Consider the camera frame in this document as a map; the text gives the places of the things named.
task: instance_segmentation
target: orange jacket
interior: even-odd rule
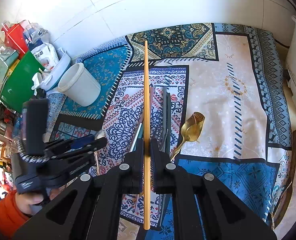
[[[11,191],[0,201],[0,231],[7,238],[11,238],[17,229],[29,219],[17,207],[16,192],[16,190]]]

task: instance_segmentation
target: human hand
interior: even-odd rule
[[[50,191],[49,199],[53,200],[57,195],[59,195],[59,189],[55,188]],[[32,215],[32,210],[30,205],[35,205],[43,201],[43,195],[37,193],[16,193],[16,204],[19,210],[27,215]]]

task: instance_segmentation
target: fabric mat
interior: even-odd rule
[[[74,139],[87,136],[89,134],[95,134],[97,131],[89,130],[82,127],[77,127],[68,123],[61,122],[57,130],[54,130],[51,134],[50,140],[58,139]]]
[[[181,123],[194,111],[205,115],[198,142],[186,143],[175,163],[194,174],[215,174],[266,221],[286,188],[292,137],[282,87],[283,68],[272,33],[261,29],[230,24],[165,27],[127,35],[77,58],[77,62],[82,62],[113,46],[126,44],[131,48],[129,64],[104,116],[102,128],[106,130],[108,145],[100,150],[101,174],[122,162],[142,112],[143,78],[138,68],[144,64],[145,40],[149,44],[149,66],[153,71],[158,68],[166,71],[167,66],[172,70],[186,70],[185,75],[180,73],[185,80],[176,74],[185,85],[168,87],[175,100],[172,102],[172,151],[180,143]],[[158,75],[150,73],[152,83]],[[158,86],[168,86],[176,77],[168,74],[164,79],[167,84],[155,84],[152,130],[162,117],[162,90]],[[96,169],[89,172],[96,175]],[[143,203],[140,200],[135,210],[134,200],[133,195],[125,196],[121,215],[142,227]],[[159,199],[154,193],[151,200],[154,230],[138,233],[136,239],[173,240],[171,198],[163,203],[167,208],[162,218],[156,217]]]
[[[68,98],[60,111],[61,114],[80,116],[91,119],[99,119],[104,116],[106,104],[111,99],[110,94],[114,91],[122,70],[129,59],[129,47],[121,45],[116,48],[99,52],[83,60],[85,68],[96,78],[101,86],[101,91],[94,103],[83,107]]]
[[[56,124],[59,112],[66,100],[66,95],[53,93],[47,96],[49,99],[49,110],[47,120],[47,133],[51,134]]]
[[[162,124],[162,89],[167,87],[171,94],[171,140],[170,151],[173,152],[178,142],[179,127],[182,113],[185,109],[185,91],[188,71],[186,66],[176,68],[152,68],[149,70],[150,84],[155,87],[151,131]],[[110,168],[119,165],[128,152],[130,143],[138,126],[143,110],[143,70],[124,72],[116,89],[115,97],[104,119],[103,129],[107,135],[107,147],[99,150],[100,173],[106,173]],[[143,223],[143,197],[138,200],[135,208],[136,195],[125,195],[121,204],[121,216],[136,223]],[[156,227],[159,221],[159,196],[151,193],[152,214],[151,225]]]

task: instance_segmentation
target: metal screw head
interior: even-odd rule
[[[167,163],[166,168],[168,170],[174,170],[174,169],[176,169],[176,165],[173,163]]]
[[[215,176],[212,175],[211,173],[206,173],[205,174],[205,179],[206,180],[212,181],[214,178],[215,178]]]
[[[127,163],[120,164],[119,169],[125,171],[129,169],[129,165]]]
[[[90,180],[90,178],[91,178],[91,176],[89,174],[82,174],[80,176],[81,181],[88,181],[88,180]]]

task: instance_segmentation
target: white bucket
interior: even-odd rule
[[[89,73],[83,63],[71,66],[61,77],[58,91],[81,106],[91,105],[99,96],[99,82]]]

